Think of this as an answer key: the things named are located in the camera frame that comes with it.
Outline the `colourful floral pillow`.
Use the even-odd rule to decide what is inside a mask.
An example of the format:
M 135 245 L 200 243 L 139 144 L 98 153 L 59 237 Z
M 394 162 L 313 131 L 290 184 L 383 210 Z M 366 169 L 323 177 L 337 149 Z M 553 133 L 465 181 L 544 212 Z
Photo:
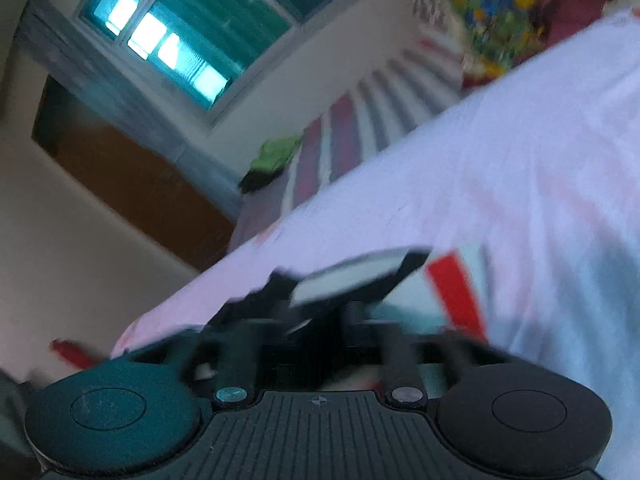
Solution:
M 442 0 L 467 84 L 495 80 L 544 50 L 551 0 Z

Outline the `grey curtain left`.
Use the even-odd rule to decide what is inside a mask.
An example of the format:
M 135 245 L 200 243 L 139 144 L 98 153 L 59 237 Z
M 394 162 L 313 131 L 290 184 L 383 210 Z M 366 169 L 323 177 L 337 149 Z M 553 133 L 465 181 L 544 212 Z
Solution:
M 239 179 L 186 140 L 177 126 L 48 0 L 28 0 L 15 40 L 81 102 L 142 148 L 157 154 L 231 221 Z

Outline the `green and black clothes pile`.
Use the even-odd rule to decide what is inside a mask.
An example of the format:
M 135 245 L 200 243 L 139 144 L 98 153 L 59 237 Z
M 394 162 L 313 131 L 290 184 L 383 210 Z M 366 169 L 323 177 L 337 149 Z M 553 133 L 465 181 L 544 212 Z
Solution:
M 253 194 L 270 185 L 284 173 L 301 145 L 301 136 L 284 136 L 262 144 L 258 156 L 250 163 L 250 169 L 238 185 L 240 192 L 243 195 Z

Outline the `window with teal glass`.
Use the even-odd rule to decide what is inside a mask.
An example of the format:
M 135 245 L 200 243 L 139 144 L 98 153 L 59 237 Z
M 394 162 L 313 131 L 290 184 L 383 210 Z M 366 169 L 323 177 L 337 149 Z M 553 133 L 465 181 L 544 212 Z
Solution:
M 81 0 L 76 15 L 215 125 L 359 1 Z

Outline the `pink floral bed sheet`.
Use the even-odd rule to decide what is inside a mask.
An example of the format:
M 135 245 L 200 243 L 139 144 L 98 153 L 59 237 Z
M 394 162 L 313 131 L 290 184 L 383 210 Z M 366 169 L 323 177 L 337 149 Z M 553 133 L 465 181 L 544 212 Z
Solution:
M 115 352 L 207 322 L 274 269 L 484 248 L 488 339 L 594 390 L 599 470 L 639 474 L 639 13 L 601 18 L 352 170 L 134 321 Z

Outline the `brown wooden door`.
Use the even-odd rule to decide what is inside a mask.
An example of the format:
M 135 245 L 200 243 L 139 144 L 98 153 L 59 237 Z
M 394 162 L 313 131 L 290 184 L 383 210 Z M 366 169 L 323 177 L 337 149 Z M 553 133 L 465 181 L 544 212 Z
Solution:
M 203 272 L 226 254 L 231 221 L 169 162 L 52 77 L 43 87 L 32 138 L 102 203 L 192 268 Z

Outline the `red black striped white sweater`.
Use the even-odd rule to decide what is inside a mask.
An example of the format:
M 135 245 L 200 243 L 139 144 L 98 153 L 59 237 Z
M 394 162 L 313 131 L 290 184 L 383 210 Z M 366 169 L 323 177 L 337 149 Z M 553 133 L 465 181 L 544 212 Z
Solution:
M 275 270 L 266 284 L 228 301 L 209 321 L 228 330 L 250 318 L 284 325 L 258 360 L 259 390 L 348 391 L 347 306 L 397 323 L 416 352 L 425 390 L 441 396 L 487 344 L 488 285 L 482 251 L 394 249 L 371 252 L 307 275 Z

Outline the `striped purple white bed sheet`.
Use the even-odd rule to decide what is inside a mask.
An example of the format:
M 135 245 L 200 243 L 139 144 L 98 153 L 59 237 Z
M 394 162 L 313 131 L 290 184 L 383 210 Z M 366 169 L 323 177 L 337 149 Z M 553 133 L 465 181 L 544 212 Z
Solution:
M 293 134 L 302 137 L 302 145 L 284 173 L 260 191 L 243 195 L 231 249 L 463 99 L 459 51 L 415 15 L 411 32 L 408 46 Z

